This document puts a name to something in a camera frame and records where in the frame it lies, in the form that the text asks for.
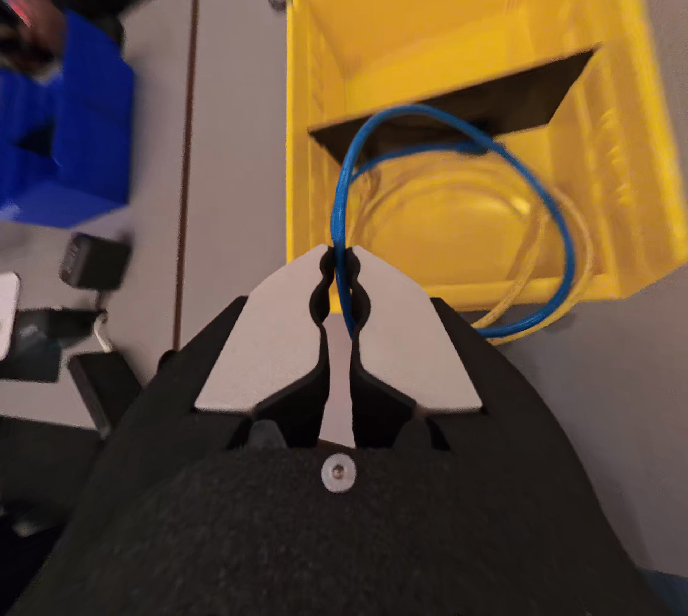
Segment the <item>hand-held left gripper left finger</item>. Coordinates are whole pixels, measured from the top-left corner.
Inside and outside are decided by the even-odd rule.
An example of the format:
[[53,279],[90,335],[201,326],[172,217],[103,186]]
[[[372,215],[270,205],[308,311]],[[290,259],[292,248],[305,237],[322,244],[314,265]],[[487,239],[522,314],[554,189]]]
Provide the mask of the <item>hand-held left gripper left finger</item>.
[[273,421],[289,447],[316,447],[330,395],[323,324],[333,278],[334,252],[322,243],[253,289],[195,409]]

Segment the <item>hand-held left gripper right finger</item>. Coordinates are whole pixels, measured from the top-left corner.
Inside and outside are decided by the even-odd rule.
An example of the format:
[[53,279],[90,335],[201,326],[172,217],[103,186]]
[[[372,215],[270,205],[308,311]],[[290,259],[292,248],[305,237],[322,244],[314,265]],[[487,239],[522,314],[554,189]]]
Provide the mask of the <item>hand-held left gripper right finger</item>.
[[346,253],[357,448],[390,448],[414,419],[476,414],[483,402],[431,297],[361,246]]

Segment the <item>blue plastic bin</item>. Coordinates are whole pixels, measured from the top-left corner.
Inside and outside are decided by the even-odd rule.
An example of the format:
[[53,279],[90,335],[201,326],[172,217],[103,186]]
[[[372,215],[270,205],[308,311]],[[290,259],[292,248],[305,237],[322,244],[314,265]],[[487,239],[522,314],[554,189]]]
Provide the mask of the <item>blue plastic bin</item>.
[[1,70],[1,220],[70,229],[129,202],[135,74],[68,11],[60,71]]

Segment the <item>yellow plastic bin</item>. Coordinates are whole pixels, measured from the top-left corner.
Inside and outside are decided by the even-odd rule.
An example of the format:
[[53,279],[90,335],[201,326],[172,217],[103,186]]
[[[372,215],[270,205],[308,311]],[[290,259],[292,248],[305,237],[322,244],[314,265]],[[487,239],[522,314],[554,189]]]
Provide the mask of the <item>yellow plastic bin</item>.
[[[378,112],[597,48],[545,126],[493,139],[589,233],[586,301],[628,297],[687,262],[687,204],[645,0],[292,0],[286,259],[331,245],[340,166]],[[528,254],[516,303],[543,304],[564,252],[532,187],[494,152],[412,154],[351,185],[361,246],[460,311],[489,310]]]

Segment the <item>flat black box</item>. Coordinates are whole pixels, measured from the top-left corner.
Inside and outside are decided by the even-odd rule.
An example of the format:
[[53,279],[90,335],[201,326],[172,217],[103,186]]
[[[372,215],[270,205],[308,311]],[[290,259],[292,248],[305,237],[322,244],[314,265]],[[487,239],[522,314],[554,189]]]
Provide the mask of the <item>flat black box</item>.
[[100,438],[108,439],[142,391],[138,378],[118,351],[76,354],[67,369]]

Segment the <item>black power adapter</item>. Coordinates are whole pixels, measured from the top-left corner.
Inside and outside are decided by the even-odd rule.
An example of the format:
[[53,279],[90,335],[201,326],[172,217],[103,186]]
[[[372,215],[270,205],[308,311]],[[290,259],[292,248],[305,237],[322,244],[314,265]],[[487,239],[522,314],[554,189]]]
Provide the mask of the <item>black power adapter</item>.
[[131,256],[129,242],[75,233],[64,251],[58,276],[71,288],[113,292],[121,287]]

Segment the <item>small black box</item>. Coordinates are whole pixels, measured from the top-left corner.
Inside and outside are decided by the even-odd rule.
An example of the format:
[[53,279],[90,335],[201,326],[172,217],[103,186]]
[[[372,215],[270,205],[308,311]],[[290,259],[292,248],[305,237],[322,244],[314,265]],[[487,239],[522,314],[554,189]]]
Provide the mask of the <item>small black box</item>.
[[63,353],[92,335],[98,310],[40,308],[16,314],[1,380],[57,383]]

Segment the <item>white rounded device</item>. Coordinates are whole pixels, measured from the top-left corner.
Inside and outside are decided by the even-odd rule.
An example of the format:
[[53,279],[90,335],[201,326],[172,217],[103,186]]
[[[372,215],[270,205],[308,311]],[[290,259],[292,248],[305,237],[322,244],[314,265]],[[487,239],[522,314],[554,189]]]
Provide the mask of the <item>white rounded device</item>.
[[1,361],[7,357],[12,345],[20,292],[21,279],[17,274],[13,271],[1,273]]

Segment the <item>black bin divider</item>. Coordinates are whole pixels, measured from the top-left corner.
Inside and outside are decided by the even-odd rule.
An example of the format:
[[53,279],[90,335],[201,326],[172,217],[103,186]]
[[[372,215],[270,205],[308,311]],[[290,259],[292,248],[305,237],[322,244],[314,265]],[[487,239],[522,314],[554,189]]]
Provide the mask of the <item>black bin divider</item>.
[[[548,124],[596,47],[537,66],[401,104],[425,104],[469,122],[491,138]],[[364,164],[400,148],[439,146],[469,138],[436,119],[404,115],[386,119],[366,140]]]

